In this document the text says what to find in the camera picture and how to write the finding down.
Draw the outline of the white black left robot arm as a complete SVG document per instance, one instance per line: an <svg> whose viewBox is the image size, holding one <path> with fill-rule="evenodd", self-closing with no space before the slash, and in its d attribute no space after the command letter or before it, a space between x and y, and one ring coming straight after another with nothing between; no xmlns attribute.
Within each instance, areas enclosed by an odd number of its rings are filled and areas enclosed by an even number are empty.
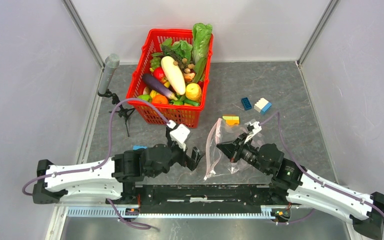
<svg viewBox="0 0 384 240"><path fill-rule="evenodd" d="M56 165L48 159L38 162L32 191L35 204L66 202L139 203L137 183L166 174L174 164L194 171L203 154L197 147L187 155L185 140L190 131L184 125L166 128L166 144L140 147L107 159L77 165Z"/></svg>

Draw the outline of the dark blue toy block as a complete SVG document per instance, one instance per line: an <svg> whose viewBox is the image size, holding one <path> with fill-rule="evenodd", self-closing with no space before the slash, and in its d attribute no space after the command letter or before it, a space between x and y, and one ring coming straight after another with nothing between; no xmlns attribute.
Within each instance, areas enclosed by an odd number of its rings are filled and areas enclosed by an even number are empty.
<svg viewBox="0 0 384 240"><path fill-rule="evenodd" d="M251 110L253 108L250 100L247 97L241 98L240 101L245 111Z"/></svg>

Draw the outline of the green apple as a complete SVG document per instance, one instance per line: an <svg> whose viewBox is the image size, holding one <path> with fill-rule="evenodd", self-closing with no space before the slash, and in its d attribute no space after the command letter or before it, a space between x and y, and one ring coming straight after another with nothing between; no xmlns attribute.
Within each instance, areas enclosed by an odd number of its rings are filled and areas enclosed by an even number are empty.
<svg viewBox="0 0 384 240"><path fill-rule="evenodd" d="M149 103L152 101L152 97L149 94L142 94L137 96L137 98Z"/></svg>

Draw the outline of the orange fruit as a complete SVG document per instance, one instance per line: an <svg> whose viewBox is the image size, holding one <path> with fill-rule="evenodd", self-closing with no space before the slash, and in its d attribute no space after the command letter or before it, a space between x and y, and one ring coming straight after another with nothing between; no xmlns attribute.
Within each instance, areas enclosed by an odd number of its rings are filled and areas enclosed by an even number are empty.
<svg viewBox="0 0 384 240"><path fill-rule="evenodd" d="M160 104L160 105L168 105L169 100L164 95L158 94L152 98L151 103L152 104Z"/></svg>

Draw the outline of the brown mushroom bunch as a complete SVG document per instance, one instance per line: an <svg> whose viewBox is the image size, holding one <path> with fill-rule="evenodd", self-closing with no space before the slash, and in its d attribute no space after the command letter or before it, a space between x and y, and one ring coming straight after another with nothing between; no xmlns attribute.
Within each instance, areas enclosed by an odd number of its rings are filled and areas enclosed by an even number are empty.
<svg viewBox="0 0 384 240"><path fill-rule="evenodd" d="M191 61L188 61L187 58L182 58L180 61L175 60L173 64L180 68L186 83L193 81L194 77L196 76L196 72L194 70L195 65Z"/></svg>

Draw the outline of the green leafy vegetable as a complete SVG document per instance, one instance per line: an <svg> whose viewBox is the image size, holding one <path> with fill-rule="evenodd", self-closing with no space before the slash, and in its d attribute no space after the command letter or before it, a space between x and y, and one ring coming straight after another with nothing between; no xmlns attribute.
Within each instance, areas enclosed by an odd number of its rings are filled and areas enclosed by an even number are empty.
<svg viewBox="0 0 384 240"><path fill-rule="evenodd" d="M187 59L188 61L192 59L193 45L185 40L174 41L173 38L170 37L160 44L162 51L163 47L169 48L182 59Z"/></svg>

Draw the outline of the white blue toy block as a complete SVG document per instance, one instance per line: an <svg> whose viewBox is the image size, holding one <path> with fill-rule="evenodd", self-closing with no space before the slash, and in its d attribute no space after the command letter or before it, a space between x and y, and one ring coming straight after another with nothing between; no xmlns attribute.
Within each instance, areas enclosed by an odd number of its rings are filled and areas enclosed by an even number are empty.
<svg viewBox="0 0 384 240"><path fill-rule="evenodd" d="M264 115L271 107L272 103L262 97L254 104L253 109L261 115Z"/></svg>

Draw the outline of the purple eggplant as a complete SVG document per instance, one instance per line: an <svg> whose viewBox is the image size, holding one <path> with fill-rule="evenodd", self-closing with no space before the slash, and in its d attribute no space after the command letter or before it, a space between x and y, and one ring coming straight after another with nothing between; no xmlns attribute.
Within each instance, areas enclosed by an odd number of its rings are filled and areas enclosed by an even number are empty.
<svg viewBox="0 0 384 240"><path fill-rule="evenodd" d="M153 75L150 73L144 73L142 75L142 81L151 89L156 91L157 93L165 96L166 98L170 100L177 101L178 98L176 97L175 93L172 92L168 87L164 86L159 80L157 80Z"/></svg>

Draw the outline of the grey microphone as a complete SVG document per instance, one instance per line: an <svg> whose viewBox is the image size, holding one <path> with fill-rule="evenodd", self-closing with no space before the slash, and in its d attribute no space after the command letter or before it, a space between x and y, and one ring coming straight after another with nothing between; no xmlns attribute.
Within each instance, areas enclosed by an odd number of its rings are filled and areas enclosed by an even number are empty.
<svg viewBox="0 0 384 240"><path fill-rule="evenodd" d="M116 53L111 53L105 59L104 70L102 74L102 79L99 84L99 88L97 94L99 96L103 96L106 94L112 77L116 71L116 69L120 66L120 57Z"/></svg>

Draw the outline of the green romaine lettuce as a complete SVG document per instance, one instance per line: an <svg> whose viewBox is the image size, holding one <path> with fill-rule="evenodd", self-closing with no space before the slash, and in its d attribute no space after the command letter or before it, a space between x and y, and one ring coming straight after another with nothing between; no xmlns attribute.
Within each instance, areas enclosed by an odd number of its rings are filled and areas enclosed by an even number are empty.
<svg viewBox="0 0 384 240"><path fill-rule="evenodd" d="M193 25L192 58L196 64L208 55L212 31L213 26L211 24L195 23Z"/></svg>

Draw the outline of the white radish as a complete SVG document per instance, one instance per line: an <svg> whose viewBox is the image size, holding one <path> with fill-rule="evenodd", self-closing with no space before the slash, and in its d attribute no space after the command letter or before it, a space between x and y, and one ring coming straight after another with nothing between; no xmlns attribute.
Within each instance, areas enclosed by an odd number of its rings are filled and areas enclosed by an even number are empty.
<svg viewBox="0 0 384 240"><path fill-rule="evenodd" d="M175 60L171 56L164 56L161 59L161 67L175 92L179 95L184 95L186 93L186 84L183 73L174 62Z"/></svg>

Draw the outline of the yellow orange toy block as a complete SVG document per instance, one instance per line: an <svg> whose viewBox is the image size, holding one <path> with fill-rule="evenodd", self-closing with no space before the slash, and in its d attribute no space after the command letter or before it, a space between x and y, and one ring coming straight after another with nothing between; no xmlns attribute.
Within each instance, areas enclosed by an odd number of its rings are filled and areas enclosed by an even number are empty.
<svg viewBox="0 0 384 240"><path fill-rule="evenodd" d="M237 115L222 115L222 119L229 126L236 126L240 124L240 117Z"/></svg>

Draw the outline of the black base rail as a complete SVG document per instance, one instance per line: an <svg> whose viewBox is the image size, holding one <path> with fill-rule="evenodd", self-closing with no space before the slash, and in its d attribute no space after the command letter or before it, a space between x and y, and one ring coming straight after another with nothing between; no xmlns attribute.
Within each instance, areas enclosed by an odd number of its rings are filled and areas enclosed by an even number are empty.
<svg viewBox="0 0 384 240"><path fill-rule="evenodd" d="M265 184L136 185L112 202L137 205L142 214L254 214L288 205Z"/></svg>

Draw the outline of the clear zip top bag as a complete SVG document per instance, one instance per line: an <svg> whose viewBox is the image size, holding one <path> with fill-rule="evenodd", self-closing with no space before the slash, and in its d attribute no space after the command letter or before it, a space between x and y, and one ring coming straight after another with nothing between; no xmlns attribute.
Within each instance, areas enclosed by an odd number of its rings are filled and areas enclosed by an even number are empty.
<svg viewBox="0 0 384 240"><path fill-rule="evenodd" d="M217 119L209 131L205 144L206 172L203 177L204 181L208 182L213 177L233 175L251 168L251 165L244 160L231 163L230 159L217 148L217 144L234 141L239 135L247 132L244 125L230 126L224 119Z"/></svg>

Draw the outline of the green grapes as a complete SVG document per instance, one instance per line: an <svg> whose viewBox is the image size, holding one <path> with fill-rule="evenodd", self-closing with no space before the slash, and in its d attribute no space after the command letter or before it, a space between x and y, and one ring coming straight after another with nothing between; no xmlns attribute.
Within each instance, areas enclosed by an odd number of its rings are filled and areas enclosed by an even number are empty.
<svg viewBox="0 0 384 240"><path fill-rule="evenodd" d="M150 60L150 67L152 68L152 72L161 67L161 58L160 57L153 57L151 60Z"/></svg>

